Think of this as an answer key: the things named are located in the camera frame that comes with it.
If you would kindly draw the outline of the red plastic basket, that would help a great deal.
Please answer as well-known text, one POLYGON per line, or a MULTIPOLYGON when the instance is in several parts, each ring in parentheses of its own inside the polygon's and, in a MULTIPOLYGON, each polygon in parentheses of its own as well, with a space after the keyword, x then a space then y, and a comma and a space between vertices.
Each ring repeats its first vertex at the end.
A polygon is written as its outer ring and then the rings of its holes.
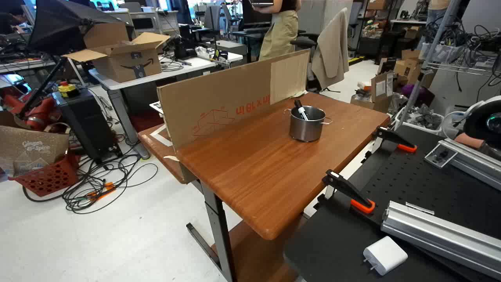
POLYGON ((53 164, 15 176, 23 187, 42 197, 71 186, 76 180, 78 158, 71 153, 53 164))

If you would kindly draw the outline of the black electronics cabinet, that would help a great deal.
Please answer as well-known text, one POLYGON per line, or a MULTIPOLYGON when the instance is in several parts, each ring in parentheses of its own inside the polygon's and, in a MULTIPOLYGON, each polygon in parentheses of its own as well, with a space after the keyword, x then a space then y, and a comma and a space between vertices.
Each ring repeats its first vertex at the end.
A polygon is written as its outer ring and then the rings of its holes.
POLYGON ((64 96, 61 92, 53 92, 51 96, 90 159, 101 162, 117 150, 101 107, 87 89, 79 89, 73 96, 64 96))

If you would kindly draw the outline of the near aluminium extrusion rail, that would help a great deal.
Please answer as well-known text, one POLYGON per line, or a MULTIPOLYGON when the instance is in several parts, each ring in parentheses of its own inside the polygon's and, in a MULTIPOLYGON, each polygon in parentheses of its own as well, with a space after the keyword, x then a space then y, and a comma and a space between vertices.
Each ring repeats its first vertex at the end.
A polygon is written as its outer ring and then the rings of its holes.
POLYGON ((501 239, 389 200, 380 230, 493 278, 501 278, 501 239))

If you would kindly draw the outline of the black perforated breadboard base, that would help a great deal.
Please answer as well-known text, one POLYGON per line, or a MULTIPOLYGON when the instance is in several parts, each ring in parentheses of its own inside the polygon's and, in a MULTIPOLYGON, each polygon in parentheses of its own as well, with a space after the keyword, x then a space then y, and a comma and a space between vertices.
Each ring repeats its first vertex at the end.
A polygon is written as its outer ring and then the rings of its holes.
POLYGON ((399 134, 417 150, 405 153, 383 143, 349 176, 375 201, 374 212, 350 208, 341 192, 319 200, 314 214, 288 241, 286 263, 305 282, 497 282, 407 241, 400 244, 407 259, 385 275, 364 259, 363 248, 383 236, 380 223, 389 203, 501 236, 501 192, 457 167, 430 164, 425 153, 438 143, 435 134, 408 126, 399 134))

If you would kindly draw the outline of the black orange clamp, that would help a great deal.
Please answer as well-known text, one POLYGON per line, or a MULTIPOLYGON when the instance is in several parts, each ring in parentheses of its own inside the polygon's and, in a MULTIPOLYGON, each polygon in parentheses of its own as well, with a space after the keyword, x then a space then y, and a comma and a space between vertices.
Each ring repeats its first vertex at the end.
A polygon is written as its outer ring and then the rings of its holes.
POLYGON ((405 153, 414 153, 417 150, 417 147, 414 143, 411 143, 410 140, 407 140, 405 137, 402 137, 400 134, 397 134, 396 131, 386 128, 386 126, 378 126, 375 129, 375 136, 381 137, 383 140, 391 140, 396 143, 396 148, 405 153))
POLYGON ((322 176, 322 183, 333 186, 350 198, 350 206, 363 214, 372 214, 375 209, 375 201, 371 200, 363 190, 360 190, 353 183, 345 180, 335 170, 327 170, 322 176))

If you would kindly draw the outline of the near black orange clamp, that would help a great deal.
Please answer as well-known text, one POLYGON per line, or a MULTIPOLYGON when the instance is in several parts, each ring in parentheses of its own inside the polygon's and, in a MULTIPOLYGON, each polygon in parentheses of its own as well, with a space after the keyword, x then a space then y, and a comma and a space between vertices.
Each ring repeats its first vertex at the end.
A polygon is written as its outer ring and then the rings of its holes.
POLYGON ((345 180, 335 170, 327 170, 322 176, 322 183, 333 186, 350 198, 350 206, 363 214, 372 214, 375 209, 375 201, 371 200, 363 190, 360 190, 353 183, 345 180))

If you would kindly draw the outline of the open amazon cardboard box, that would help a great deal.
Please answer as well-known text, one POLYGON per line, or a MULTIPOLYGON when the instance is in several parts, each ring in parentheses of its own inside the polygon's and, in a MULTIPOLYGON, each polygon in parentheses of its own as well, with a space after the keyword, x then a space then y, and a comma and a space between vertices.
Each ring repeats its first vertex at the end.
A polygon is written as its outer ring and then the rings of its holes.
POLYGON ((142 31, 128 37, 126 24, 97 23, 84 34, 84 48, 67 53, 76 62, 92 62, 98 73, 115 81, 129 81, 161 71, 159 48, 169 35, 142 31))

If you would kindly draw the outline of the brown cardboard divider board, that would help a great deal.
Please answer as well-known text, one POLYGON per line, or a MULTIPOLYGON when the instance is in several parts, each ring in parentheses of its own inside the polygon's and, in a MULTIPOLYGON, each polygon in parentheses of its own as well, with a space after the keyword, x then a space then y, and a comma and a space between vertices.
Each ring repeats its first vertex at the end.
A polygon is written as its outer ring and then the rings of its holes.
POLYGON ((308 49, 233 65, 156 87, 175 148, 305 92, 308 49))

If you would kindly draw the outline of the far black orange clamp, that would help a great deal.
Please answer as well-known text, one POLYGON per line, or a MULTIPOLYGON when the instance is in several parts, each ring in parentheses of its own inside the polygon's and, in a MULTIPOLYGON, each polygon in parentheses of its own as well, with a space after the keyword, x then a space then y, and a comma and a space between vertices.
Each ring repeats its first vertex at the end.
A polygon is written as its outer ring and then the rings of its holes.
POLYGON ((414 153, 417 150, 417 147, 414 143, 411 143, 410 140, 407 140, 405 137, 402 137, 400 134, 397 134, 396 131, 386 128, 386 126, 378 126, 375 129, 375 136, 381 137, 383 140, 391 140, 396 143, 396 148, 405 153, 414 153))

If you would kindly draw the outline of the person in beige apron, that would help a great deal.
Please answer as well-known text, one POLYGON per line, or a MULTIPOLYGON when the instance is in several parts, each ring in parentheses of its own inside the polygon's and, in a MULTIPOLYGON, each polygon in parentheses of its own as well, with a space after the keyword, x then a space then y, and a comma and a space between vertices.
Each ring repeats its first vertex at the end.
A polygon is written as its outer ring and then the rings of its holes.
POLYGON ((252 9, 259 13, 272 15, 272 23, 266 31, 259 46, 259 60, 281 56, 292 49, 291 42, 297 37, 297 12, 300 6, 302 0, 272 0, 272 2, 266 6, 252 6, 252 9))

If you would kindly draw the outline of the white power adapter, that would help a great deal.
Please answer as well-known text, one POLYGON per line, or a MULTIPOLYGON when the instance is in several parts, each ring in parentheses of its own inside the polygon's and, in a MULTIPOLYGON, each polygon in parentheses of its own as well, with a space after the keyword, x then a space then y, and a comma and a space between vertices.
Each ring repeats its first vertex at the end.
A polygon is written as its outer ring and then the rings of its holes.
POLYGON ((385 275, 408 258, 407 252, 389 236, 366 245, 363 256, 378 275, 385 275))

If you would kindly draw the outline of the grey office desk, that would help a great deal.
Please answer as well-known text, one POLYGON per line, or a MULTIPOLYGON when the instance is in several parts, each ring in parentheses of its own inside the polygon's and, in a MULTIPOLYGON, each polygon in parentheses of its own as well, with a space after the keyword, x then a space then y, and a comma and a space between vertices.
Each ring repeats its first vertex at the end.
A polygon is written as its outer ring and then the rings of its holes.
POLYGON ((162 68, 159 73, 134 78, 129 81, 115 81, 106 75, 101 75, 98 70, 90 68, 89 73, 95 78, 100 86, 106 90, 107 98, 112 104, 114 112, 122 125, 125 142, 143 159, 150 156, 148 150, 140 143, 136 133, 137 129, 133 126, 129 118, 129 101, 125 98, 126 93, 134 92, 139 100, 145 101, 147 104, 158 100, 156 87, 186 79, 190 76, 197 76, 201 73, 209 73, 219 70, 220 65, 217 62, 211 62, 203 57, 189 57, 184 59, 178 68, 162 68))

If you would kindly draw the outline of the black and white marker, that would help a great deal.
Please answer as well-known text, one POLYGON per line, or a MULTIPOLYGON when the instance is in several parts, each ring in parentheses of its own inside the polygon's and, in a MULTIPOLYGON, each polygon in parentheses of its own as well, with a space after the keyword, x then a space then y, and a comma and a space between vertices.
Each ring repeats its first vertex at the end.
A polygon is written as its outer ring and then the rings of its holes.
POLYGON ((309 120, 305 112, 305 107, 298 98, 294 100, 294 106, 295 106, 297 112, 303 117, 303 120, 309 120))

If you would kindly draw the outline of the wooden table with metal leg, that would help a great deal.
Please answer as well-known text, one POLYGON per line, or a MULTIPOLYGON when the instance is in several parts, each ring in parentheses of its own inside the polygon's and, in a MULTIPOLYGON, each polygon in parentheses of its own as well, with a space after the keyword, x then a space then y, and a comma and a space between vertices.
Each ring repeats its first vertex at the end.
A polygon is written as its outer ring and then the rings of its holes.
POLYGON ((320 192, 322 173, 341 170, 389 122, 380 111, 320 93, 302 101, 325 112, 314 142, 289 136, 289 98, 181 147, 139 133, 178 181, 201 192, 212 239, 192 236, 226 282, 291 280, 283 245, 320 192))

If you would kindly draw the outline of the silver metal pot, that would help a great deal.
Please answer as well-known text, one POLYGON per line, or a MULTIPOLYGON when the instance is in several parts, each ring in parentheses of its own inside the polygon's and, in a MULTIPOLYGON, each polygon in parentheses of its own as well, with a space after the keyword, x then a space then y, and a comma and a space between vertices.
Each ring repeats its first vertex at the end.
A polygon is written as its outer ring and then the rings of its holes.
POLYGON ((303 111, 292 107, 289 111, 289 136, 302 142, 317 140, 324 118, 325 112, 317 106, 305 104, 303 111))

